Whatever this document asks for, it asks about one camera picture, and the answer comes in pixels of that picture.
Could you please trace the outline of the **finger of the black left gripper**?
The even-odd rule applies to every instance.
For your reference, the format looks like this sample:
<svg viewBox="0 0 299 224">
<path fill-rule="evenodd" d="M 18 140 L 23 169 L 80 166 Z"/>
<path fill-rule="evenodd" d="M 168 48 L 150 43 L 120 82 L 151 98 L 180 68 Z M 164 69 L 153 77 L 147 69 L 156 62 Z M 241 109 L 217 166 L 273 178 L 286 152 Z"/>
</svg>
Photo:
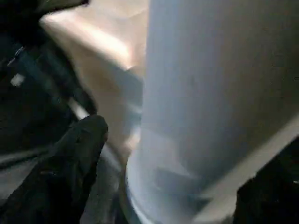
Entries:
<svg viewBox="0 0 299 224">
<path fill-rule="evenodd" d="M 38 0 L 38 11 L 56 11 L 88 4 L 88 0 Z"/>
</svg>

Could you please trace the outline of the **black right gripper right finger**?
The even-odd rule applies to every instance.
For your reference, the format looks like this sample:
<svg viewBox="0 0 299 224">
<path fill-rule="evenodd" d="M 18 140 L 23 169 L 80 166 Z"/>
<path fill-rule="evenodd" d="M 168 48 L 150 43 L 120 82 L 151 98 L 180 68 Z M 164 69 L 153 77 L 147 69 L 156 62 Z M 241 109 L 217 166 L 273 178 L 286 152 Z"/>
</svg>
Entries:
<svg viewBox="0 0 299 224">
<path fill-rule="evenodd" d="M 299 222 L 299 146 L 289 144 L 237 192 L 236 224 Z"/>
</svg>

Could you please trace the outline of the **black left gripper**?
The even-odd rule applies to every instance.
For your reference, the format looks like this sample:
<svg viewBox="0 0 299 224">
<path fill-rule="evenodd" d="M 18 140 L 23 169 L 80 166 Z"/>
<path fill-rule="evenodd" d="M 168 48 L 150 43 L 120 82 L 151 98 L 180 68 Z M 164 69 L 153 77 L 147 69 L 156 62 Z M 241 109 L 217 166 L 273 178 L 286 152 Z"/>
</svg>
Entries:
<svg viewBox="0 0 299 224">
<path fill-rule="evenodd" d="M 76 122 L 68 101 L 97 112 L 64 51 L 38 18 L 0 17 L 0 147 L 30 149 L 61 138 Z"/>
</svg>

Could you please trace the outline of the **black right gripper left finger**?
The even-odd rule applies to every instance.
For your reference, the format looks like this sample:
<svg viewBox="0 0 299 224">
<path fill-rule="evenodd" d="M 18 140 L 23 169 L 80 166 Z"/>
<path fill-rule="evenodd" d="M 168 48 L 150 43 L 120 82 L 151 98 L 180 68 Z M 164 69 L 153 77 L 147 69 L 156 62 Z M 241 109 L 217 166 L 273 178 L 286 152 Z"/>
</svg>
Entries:
<svg viewBox="0 0 299 224">
<path fill-rule="evenodd" d="M 73 125 L 0 209 L 2 224 L 78 224 L 108 137 L 100 115 Z"/>
</svg>

